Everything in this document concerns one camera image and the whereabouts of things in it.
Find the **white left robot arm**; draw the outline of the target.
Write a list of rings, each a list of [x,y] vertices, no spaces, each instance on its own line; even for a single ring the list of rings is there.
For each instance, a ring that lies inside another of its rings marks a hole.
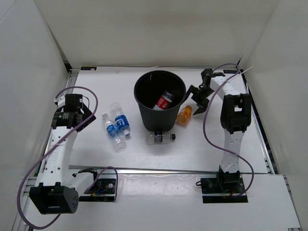
[[[83,103],[81,94],[67,94],[56,100],[58,106],[51,123],[50,155],[38,184],[29,197],[41,214],[73,214],[79,195],[69,177],[69,161],[77,134],[96,118]]]

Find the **blue label bottle white cap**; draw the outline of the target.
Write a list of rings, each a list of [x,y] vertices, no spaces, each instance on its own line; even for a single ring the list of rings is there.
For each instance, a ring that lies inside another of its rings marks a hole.
[[[110,105],[110,111],[118,130],[123,133],[125,138],[130,137],[130,125],[120,103],[112,103]]]

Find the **black label Pepsi bottle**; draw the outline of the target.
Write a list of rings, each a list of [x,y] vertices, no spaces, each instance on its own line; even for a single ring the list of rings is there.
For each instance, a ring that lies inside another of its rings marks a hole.
[[[148,131],[145,140],[148,145],[168,144],[175,141],[176,135],[167,131]]]

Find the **orange juice bottle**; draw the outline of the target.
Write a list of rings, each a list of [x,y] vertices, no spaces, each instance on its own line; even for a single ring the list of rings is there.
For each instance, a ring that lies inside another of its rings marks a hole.
[[[185,126],[189,122],[191,115],[192,107],[190,105],[187,105],[180,110],[179,114],[177,115],[176,122],[181,126]]]

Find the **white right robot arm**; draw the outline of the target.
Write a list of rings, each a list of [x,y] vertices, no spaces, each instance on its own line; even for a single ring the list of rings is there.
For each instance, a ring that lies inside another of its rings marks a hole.
[[[204,69],[201,72],[202,84],[199,87],[191,85],[185,98],[190,95],[196,102],[197,110],[194,115],[209,112],[213,99],[209,96],[219,96],[222,99],[220,123],[224,129],[224,147],[211,144],[223,151],[223,158],[216,173],[213,187],[221,192],[232,192],[240,184],[239,159],[241,142],[247,128],[251,124],[251,96],[241,93],[229,82],[222,72]]]

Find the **small blue label water bottle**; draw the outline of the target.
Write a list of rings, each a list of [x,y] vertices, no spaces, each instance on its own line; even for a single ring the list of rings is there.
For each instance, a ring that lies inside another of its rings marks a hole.
[[[112,142],[114,150],[116,152],[124,150],[126,147],[126,140],[118,130],[115,122],[110,118],[108,114],[102,114],[102,121],[108,134],[109,140]]]

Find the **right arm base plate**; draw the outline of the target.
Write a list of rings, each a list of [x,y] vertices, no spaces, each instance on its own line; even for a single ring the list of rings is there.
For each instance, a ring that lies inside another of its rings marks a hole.
[[[201,187],[203,204],[248,203],[241,174],[223,177],[222,173],[204,174],[195,185]]]

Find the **red label water bottle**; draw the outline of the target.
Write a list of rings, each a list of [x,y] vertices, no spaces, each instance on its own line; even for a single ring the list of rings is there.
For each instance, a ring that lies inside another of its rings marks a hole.
[[[170,91],[165,91],[161,95],[155,106],[153,107],[153,110],[168,109],[171,103],[173,102],[174,98],[175,98],[174,94],[172,94]]]

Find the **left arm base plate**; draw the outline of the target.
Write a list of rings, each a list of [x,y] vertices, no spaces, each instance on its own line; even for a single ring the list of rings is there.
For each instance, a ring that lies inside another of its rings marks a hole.
[[[106,170],[113,170],[115,172],[115,179],[100,178]],[[106,167],[101,172],[97,169],[87,168],[82,169],[78,173],[73,173],[74,178],[81,173],[91,173],[93,175],[93,184],[89,189],[86,189],[84,195],[80,195],[80,202],[115,202],[117,198],[118,187],[118,172],[114,167]]]

